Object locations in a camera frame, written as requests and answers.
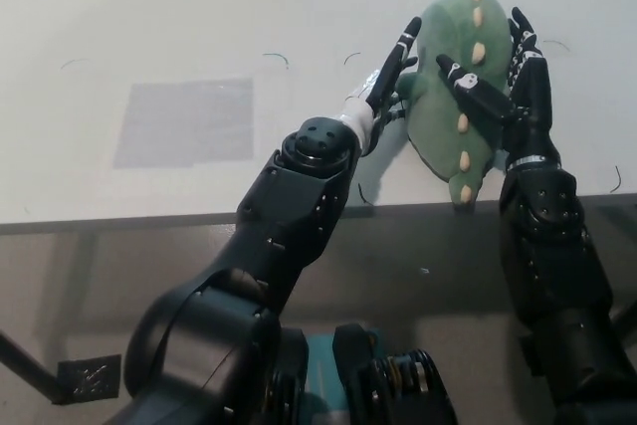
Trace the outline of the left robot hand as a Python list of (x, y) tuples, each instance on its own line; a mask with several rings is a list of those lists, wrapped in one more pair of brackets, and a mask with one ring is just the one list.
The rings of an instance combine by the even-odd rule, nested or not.
[(361, 156), (374, 150), (385, 127), (394, 121), (390, 109), (399, 103), (396, 84), (402, 72), (418, 61), (409, 54), (421, 25), (419, 16), (411, 19), (382, 67), (345, 99), (343, 111), (336, 117), (357, 136)]

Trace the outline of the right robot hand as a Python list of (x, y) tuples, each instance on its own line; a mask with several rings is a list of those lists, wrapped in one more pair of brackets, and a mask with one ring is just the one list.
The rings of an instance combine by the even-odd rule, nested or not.
[(506, 154), (506, 171), (540, 163), (559, 167), (560, 155), (550, 137), (552, 98), (547, 60), (537, 46), (531, 22), (518, 7), (512, 10), (509, 28), (513, 46), (506, 92), (444, 54), (436, 57), (440, 75), (460, 112)]

